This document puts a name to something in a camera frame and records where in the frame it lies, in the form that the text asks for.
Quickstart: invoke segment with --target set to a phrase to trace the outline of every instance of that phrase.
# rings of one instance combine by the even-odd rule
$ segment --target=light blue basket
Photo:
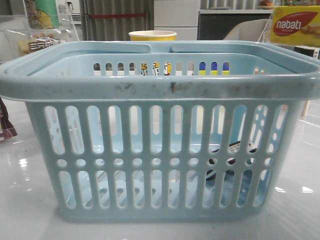
[[[66,217],[234,218],[270,196],[319,72],[263,43],[83,41],[0,66],[0,96],[26,102]]]

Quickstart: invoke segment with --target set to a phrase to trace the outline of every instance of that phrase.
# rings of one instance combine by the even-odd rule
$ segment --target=white table
[[[2,240],[320,239],[319,102],[298,121],[277,187],[261,214],[235,222],[127,224],[61,219],[26,107],[4,102],[18,136],[0,143]]]

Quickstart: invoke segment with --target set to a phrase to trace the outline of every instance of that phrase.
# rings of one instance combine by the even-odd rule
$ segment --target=paper cup
[[[132,31],[129,32],[131,41],[174,41],[176,40],[177,33],[174,31]],[[146,62],[141,63],[141,74],[148,75],[148,65]],[[164,75],[169,76],[171,74],[171,64],[166,62],[164,65]],[[152,75],[159,75],[159,63],[154,62],[152,65]]]
[[[132,31],[129,32],[131,41],[174,41],[177,33],[174,31]]]

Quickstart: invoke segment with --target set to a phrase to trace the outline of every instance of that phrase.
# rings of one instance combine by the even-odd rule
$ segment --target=yellow package
[[[320,47],[320,6],[276,7],[270,42]]]

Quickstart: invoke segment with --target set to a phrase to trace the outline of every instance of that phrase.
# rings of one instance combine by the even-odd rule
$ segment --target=white cabinet
[[[197,40],[199,0],[155,0],[154,29],[174,31],[177,40]]]

